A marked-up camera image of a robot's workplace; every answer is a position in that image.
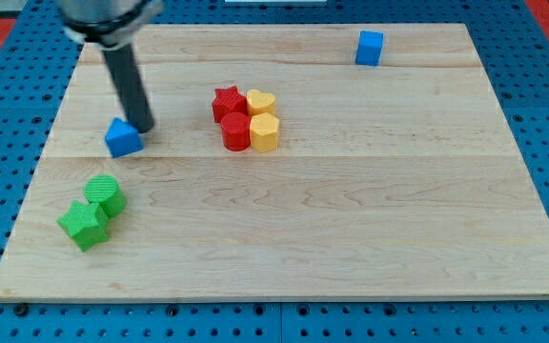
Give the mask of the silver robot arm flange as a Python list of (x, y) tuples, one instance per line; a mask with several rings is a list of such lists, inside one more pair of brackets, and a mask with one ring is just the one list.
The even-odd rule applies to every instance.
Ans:
[(162, 0), (56, 0), (64, 33), (78, 44), (117, 50), (164, 9)]

